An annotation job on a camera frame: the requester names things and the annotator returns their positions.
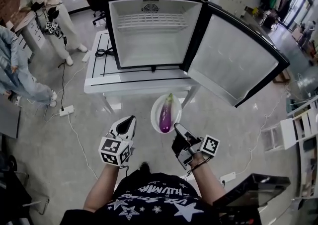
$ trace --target white cable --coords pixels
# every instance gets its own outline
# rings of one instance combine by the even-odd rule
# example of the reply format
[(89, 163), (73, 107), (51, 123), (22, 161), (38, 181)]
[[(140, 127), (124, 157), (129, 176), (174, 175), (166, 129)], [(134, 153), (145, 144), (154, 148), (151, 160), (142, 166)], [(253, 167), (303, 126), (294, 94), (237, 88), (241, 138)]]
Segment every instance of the white cable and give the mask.
[(66, 86), (69, 84), (69, 82), (71, 82), (71, 80), (75, 77), (75, 75), (76, 75), (77, 73), (79, 73), (80, 71), (82, 71), (82, 70), (85, 69), (85, 67), (86, 67), (86, 65), (87, 65), (88, 62), (89, 62), (89, 61), (87, 61), (87, 62), (85, 63), (85, 65), (84, 65), (83, 68), (81, 68), (79, 71), (75, 72), (75, 74), (73, 75), (73, 77), (66, 83), (66, 85), (64, 85), (64, 89), (65, 89)]
[(51, 116), (51, 118), (48, 121), (45, 121), (45, 116), (46, 116), (46, 111), (48, 110), (48, 107), (46, 106), (45, 112), (44, 112), (44, 116), (43, 116), (43, 120), (44, 122), (48, 123), (53, 117), (58, 116), (59, 114), (55, 114), (53, 116)]
[(35, 100), (33, 102), (29, 101), (29, 99), (27, 98), (28, 102), (30, 102), (31, 104), (34, 104), (35, 103)]
[(87, 160), (87, 157), (86, 157), (84, 148), (83, 148), (83, 146), (82, 146), (81, 143), (80, 143), (80, 139), (79, 139), (78, 133), (73, 129), (73, 126), (72, 126), (71, 121), (70, 121), (70, 116), (69, 116), (69, 114), (68, 114), (68, 119), (69, 119), (69, 123), (70, 123), (70, 126), (71, 126), (72, 130), (75, 132), (75, 134), (76, 134), (76, 136), (77, 136), (77, 138), (78, 138), (78, 142), (79, 142), (79, 145), (80, 145), (80, 147), (81, 147), (81, 149), (82, 149), (82, 151), (83, 151), (83, 154), (84, 154), (84, 156), (85, 156), (87, 166), (90, 168), (91, 171), (93, 171), (94, 176), (96, 177), (96, 179), (98, 179), (98, 177), (97, 177), (97, 175), (95, 174), (94, 170), (93, 170), (93, 169), (89, 166), (89, 164), (88, 164), (88, 160)]
[[(245, 167), (245, 169), (244, 169), (243, 171), (241, 171), (241, 172), (239, 172), (239, 173), (235, 173), (235, 175), (243, 174), (243, 173), (247, 170), (248, 166), (250, 165), (250, 163), (251, 163), (251, 161), (252, 161), (252, 159), (253, 159), (253, 151), (254, 151), (254, 150), (257, 148), (257, 146), (258, 146), (259, 137), (260, 137), (260, 135), (261, 135), (262, 129), (263, 129), (264, 126), (266, 125), (267, 118), (270, 117), (270, 116), (274, 113), (275, 109), (278, 107), (279, 102), (281, 101), (282, 97), (283, 97), (286, 93), (288, 93), (289, 95), (291, 95), (291, 93), (290, 93), (291, 89), (290, 89), (289, 85), (292, 84), (292, 83), (294, 83), (294, 82), (299, 83), (299, 82), (301, 82), (301, 81), (303, 81), (303, 77), (302, 77), (301, 74), (298, 74), (298, 80), (294, 80), (294, 81), (290, 82), (289, 84), (286, 84), (286, 85), (285, 85), (285, 91), (284, 91), (284, 93), (282, 94), (282, 96), (280, 96), (280, 98), (279, 98), (278, 102), (276, 103), (276, 106), (273, 108), (272, 112), (271, 112), (269, 115), (266, 115), (266, 114), (265, 114), (265, 121), (264, 121), (264, 124), (263, 124), (263, 125), (260, 127), (260, 129), (259, 129), (259, 133), (258, 133), (258, 136), (257, 136), (257, 139), (256, 139), (256, 145), (255, 145), (255, 147), (254, 147), (253, 149), (251, 149), (251, 148), (248, 149), (248, 151), (250, 152), (249, 162), (247, 163), (247, 165), (246, 165), (246, 167)], [(299, 100), (307, 100), (307, 99), (300, 99), (300, 98), (298, 98), (296, 95), (294, 95), (294, 96), (295, 96), (297, 99), (299, 99)]]

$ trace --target power strip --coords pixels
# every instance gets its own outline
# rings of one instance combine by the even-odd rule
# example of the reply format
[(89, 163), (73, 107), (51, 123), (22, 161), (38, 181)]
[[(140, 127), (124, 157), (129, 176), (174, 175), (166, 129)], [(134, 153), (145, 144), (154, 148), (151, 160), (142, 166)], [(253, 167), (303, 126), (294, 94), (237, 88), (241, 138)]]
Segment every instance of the power strip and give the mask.
[(70, 115), (70, 114), (73, 114), (73, 113), (74, 113), (74, 106), (73, 105), (64, 108), (64, 111), (62, 111), (60, 109), (60, 117), (67, 116), (68, 114)]
[(224, 183), (227, 183), (229, 181), (232, 181), (236, 178), (236, 174), (235, 172), (232, 172), (230, 174), (224, 175), (220, 177), (220, 182), (222, 183), (224, 181)]

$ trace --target hand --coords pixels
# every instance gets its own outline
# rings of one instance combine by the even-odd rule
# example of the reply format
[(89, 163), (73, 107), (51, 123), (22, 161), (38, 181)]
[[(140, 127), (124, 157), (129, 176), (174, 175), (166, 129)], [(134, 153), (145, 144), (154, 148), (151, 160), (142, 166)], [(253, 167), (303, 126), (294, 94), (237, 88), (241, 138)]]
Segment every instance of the hand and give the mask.
[(18, 69), (18, 66), (11, 66), (12, 73), (15, 73)]
[(9, 97), (11, 94), (12, 94), (11, 91), (4, 91), (3, 95)]
[(194, 168), (196, 165), (204, 161), (204, 157), (201, 152), (196, 152), (193, 156), (193, 160), (190, 162), (191, 168)]

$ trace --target eggplant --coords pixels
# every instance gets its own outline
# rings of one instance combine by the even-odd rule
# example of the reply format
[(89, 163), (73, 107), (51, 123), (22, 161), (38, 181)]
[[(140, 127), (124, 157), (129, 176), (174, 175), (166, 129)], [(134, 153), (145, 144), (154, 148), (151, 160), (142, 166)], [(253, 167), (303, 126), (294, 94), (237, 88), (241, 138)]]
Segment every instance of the eggplant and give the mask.
[(160, 112), (159, 128), (163, 133), (169, 132), (171, 128), (171, 107), (173, 102), (172, 93), (165, 99)]

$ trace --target person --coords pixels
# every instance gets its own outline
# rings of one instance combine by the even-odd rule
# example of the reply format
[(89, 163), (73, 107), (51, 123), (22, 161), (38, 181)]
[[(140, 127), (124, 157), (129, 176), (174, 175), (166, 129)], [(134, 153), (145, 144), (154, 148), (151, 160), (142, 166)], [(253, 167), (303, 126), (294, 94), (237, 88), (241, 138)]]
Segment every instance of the person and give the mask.
[(316, 29), (315, 25), (316, 25), (315, 21), (308, 22), (308, 26), (305, 28), (302, 37), (298, 41), (298, 44), (302, 49), (304, 49), (304, 46), (310, 41), (312, 37), (312, 33)]
[[(70, 47), (73, 49), (79, 49), (81, 52), (86, 53), (87, 48), (79, 42), (75, 27), (62, 0), (20, 0), (19, 10), (22, 12), (30, 12), (31, 9), (36, 11), (41, 26), (46, 27), (46, 23), (48, 21), (47, 12), (53, 7), (56, 7), (56, 10), (59, 11), (59, 15), (56, 19), (54, 19), (54, 21), (58, 23), (61, 31), (66, 36)], [(62, 59), (65, 59), (69, 66), (73, 65), (73, 60), (63, 44), (63, 39), (59, 39), (55, 35), (49, 34), (46, 34), (46, 37), (48, 37), (57, 54)]]
[[(196, 153), (191, 168), (204, 161)], [(124, 178), (114, 192), (119, 167), (107, 164), (91, 189), (83, 210), (65, 212), (61, 225), (66, 224), (220, 224), (213, 202), (225, 190), (207, 163), (193, 170), (202, 197), (187, 181), (163, 173), (151, 174), (144, 162), (139, 170)]]
[(10, 96), (11, 91), (51, 107), (56, 106), (56, 92), (37, 83), (30, 73), (28, 58), (19, 47), (18, 37), (0, 25), (0, 93)]

